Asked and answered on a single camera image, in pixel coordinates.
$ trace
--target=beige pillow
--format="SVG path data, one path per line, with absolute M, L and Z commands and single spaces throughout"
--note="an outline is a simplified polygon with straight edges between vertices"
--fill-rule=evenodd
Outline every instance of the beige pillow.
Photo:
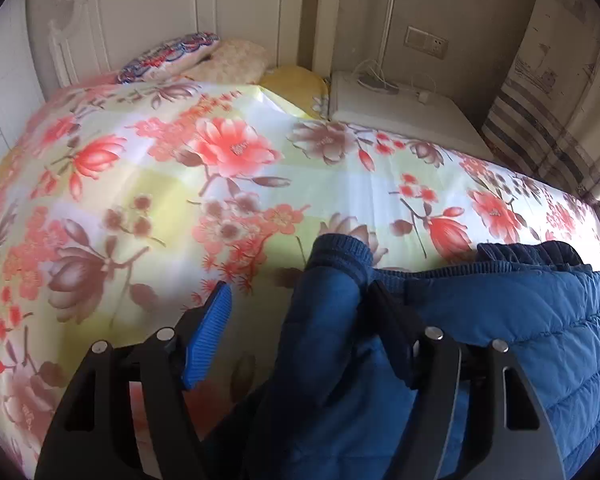
M 221 84 L 256 84 L 269 65 L 269 54 L 247 40 L 222 41 L 210 59 L 182 72 L 195 81 Z

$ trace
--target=metal screw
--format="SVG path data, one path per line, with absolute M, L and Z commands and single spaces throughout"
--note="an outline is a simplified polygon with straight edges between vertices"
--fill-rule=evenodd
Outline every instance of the metal screw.
M 102 354 L 108 346 L 109 343 L 106 341 L 96 341 L 93 345 L 91 345 L 91 351 L 94 354 Z
M 502 339 L 494 339 L 493 341 L 491 341 L 491 346 L 493 346 L 494 350 L 502 352 L 503 354 L 509 351 L 509 345 L 506 341 Z
M 155 335 L 160 341 L 169 341 L 176 333 L 173 331 L 173 328 L 165 327 L 158 330 L 158 333 Z
M 440 341 L 445 336 L 445 333 L 437 326 L 427 326 L 424 329 L 424 335 L 429 339 L 433 339 L 433 341 Z

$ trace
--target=white nightstand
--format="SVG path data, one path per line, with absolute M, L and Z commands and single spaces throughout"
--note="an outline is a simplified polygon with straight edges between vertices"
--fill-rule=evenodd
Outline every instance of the white nightstand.
M 349 72 L 335 72 L 329 117 L 332 121 L 428 140 L 493 161 L 487 145 L 451 99 L 431 93 L 428 102 L 422 104 L 410 86 L 398 86 L 400 93 L 396 95 L 380 94 L 360 86 Z

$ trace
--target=curtain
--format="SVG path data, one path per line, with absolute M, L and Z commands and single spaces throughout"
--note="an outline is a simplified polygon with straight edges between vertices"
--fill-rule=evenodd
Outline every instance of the curtain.
M 600 8 L 536 0 L 482 128 L 504 166 L 600 201 Z

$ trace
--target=light switch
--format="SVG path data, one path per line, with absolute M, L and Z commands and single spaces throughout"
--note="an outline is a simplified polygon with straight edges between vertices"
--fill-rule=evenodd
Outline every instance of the light switch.
M 419 28 L 409 27 L 407 34 L 404 37 L 404 45 L 415 50 L 429 54 L 430 56 L 437 57 L 438 59 L 445 59 L 446 50 L 448 49 L 449 42 L 445 38 L 434 36 L 430 32 L 425 32 Z

